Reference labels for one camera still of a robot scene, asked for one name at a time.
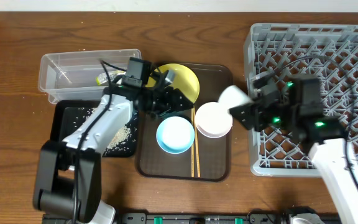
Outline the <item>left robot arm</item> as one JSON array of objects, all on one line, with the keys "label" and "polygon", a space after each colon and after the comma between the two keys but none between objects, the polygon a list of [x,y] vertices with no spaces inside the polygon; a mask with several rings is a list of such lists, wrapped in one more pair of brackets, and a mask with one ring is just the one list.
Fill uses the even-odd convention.
[{"label": "left robot arm", "polygon": [[113,85],[94,113],[62,141],[48,140],[40,149],[35,179],[35,209],[72,223],[112,223],[115,209],[101,199],[101,157],[135,110],[158,116],[193,107],[199,92]]}]

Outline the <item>small white green cup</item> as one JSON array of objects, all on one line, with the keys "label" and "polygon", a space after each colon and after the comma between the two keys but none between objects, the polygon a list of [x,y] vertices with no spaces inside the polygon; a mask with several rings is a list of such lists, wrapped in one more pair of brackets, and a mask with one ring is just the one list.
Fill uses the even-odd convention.
[{"label": "small white green cup", "polygon": [[253,103],[253,100],[239,87],[231,85],[220,94],[218,103],[227,109],[231,109],[237,106]]}]

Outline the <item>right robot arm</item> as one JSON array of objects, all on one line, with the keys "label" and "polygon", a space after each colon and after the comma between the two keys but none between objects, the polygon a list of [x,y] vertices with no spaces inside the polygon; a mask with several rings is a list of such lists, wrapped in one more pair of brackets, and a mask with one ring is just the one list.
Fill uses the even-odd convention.
[{"label": "right robot arm", "polygon": [[323,178],[341,222],[358,223],[358,163],[345,127],[323,113],[319,78],[298,75],[285,88],[286,102],[274,83],[263,86],[257,98],[231,85],[218,101],[247,130],[271,126],[290,132],[289,138],[301,145]]}]

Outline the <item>light blue bowl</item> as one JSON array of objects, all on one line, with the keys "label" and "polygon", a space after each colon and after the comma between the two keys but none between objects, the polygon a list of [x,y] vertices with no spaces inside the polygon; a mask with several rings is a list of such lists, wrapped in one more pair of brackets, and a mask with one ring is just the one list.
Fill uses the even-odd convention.
[{"label": "light blue bowl", "polygon": [[172,116],[158,125],[156,140],[163,151],[169,154],[181,154],[193,145],[195,131],[187,119]]}]

